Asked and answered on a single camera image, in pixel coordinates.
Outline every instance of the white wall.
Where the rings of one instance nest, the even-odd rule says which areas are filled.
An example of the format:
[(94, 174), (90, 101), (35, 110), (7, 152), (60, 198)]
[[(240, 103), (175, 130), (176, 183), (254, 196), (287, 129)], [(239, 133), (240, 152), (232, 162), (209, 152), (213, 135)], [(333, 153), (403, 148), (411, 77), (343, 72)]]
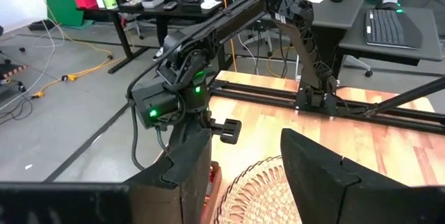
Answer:
[(0, 0), (0, 25), (5, 32), (47, 18), (43, 0)]

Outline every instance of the black metal frame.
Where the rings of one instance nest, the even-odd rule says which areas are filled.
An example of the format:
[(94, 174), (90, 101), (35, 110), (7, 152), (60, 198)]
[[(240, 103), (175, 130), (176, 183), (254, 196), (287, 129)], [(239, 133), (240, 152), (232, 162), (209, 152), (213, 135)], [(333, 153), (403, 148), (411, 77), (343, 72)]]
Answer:
[(125, 35), (124, 28), (122, 27), (122, 24), (120, 23), (120, 18), (118, 13), (114, 12), (108, 12), (110, 15), (111, 20), (113, 21), (114, 27), (116, 28), (116, 31), (118, 32), (120, 43), (122, 44), (122, 47), (124, 48), (125, 56), (126, 58), (122, 61), (120, 61), (118, 64), (110, 68), (108, 71), (109, 74), (114, 74), (116, 71), (118, 71), (120, 68), (124, 67), (126, 64), (130, 63), (132, 60), (134, 60), (136, 57), (140, 56), (144, 52), (146, 52), (151, 47), (141, 47), (136, 52), (131, 51), (130, 44), (128, 43), (127, 36)]
[[(314, 107), (307, 104), (309, 100), (304, 87), (304, 83), (300, 83), (298, 92), (290, 92), (216, 79), (209, 86), (209, 89), (212, 96), (239, 99), (247, 102), (312, 113), (321, 113), (328, 116), (350, 118), (353, 120), (402, 127), (417, 131), (445, 134), (444, 114), (397, 108), (397, 106), (411, 102), (414, 99), (445, 89), (445, 77), (419, 86), (418, 88), (397, 95), (391, 99), (387, 99), (379, 104), (328, 97), (325, 100), (325, 106)], [(328, 106), (329, 104), (335, 105), (334, 109), (330, 108)]]

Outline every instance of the mouse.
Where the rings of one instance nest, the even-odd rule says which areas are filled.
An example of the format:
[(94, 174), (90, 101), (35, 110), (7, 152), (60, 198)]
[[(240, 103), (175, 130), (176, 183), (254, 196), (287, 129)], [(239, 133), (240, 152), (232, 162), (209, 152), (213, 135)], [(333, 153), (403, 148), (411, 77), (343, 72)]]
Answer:
[(398, 9), (400, 9), (398, 4), (394, 3), (394, 2), (381, 3), (380, 5), (376, 5), (375, 8), (382, 9), (382, 10), (398, 10)]

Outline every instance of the red box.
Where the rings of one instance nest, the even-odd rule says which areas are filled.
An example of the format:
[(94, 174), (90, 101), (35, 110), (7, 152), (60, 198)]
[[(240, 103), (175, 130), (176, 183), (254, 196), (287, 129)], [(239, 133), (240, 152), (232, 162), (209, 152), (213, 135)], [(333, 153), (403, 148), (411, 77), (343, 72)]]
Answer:
[(98, 8), (96, 0), (74, 0), (78, 8)]

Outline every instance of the black desk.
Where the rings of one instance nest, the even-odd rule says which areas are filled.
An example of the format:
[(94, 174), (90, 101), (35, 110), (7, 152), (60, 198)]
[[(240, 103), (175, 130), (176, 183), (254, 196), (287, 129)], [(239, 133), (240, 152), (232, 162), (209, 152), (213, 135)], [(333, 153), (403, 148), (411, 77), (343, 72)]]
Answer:
[(178, 6), (176, 9), (172, 11), (165, 11), (163, 9), (163, 4), (155, 7), (155, 8), (145, 8), (143, 10), (128, 10), (128, 9), (122, 9), (122, 8), (116, 8), (116, 9), (105, 9), (105, 8), (93, 8), (93, 9), (86, 9), (86, 8), (79, 8), (79, 10), (84, 11), (95, 11), (100, 13), (108, 13), (111, 20), (113, 21), (114, 27), (116, 28), (116, 31), (118, 32), (120, 43), (122, 44), (122, 47), (124, 48), (125, 55), (127, 56), (123, 61), (120, 61), (117, 65), (112, 67), (108, 73), (113, 74), (114, 72), (118, 71), (121, 67), (124, 67), (126, 64), (130, 63), (134, 58), (138, 57), (148, 49), (152, 49), (154, 47), (141, 47), (138, 51), (132, 52), (131, 47), (128, 43), (127, 36), (125, 35), (124, 29), (122, 27), (119, 14), (120, 13), (129, 13), (129, 14), (139, 14), (139, 15), (151, 15), (151, 16), (168, 16), (178, 19), (189, 19), (196, 21), (197, 23), (206, 21), (210, 17), (214, 16), (219, 10), (223, 8), (223, 2), (213, 7), (212, 9), (208, 10), (202, 10), (200, 13), (191, 13), (191, 12), (184, 12), (181, 9), (181, 4), (178, 3)]
[(417, 65), (420, 60), (442, 61), (442, 53), (437, 36), (437, 28), (431, 9), (404, 8), (406, 15), (417, 25), (423, 35), (423, 43), (420, 49), (398, 49), (394, 47), (379, 47), (368, 45), (365, 41), (365, 13), (367, 8), (360, 10), (353, 27), (348, 30), (343, 40), (339, 43), (339, 51), (342, 54), (372, 58), (381, 61)]
[(343, 63), (343, 55), (337, 53), (337, 47), (346, 31), (353, 27), (363, 3), (364, 0), (344, 0), (342, 2), (324, 0), (312, 4), (314, 9), (313, 37), (323, 62), (332, 68), (336, 79), (339, 78)]
[(314, 21), (312, 25), (348, 30), (353, 26), (363, 3), (364, 0), (344, 0), (342, 2), (324, 0), (320, 3), (313, 3)]

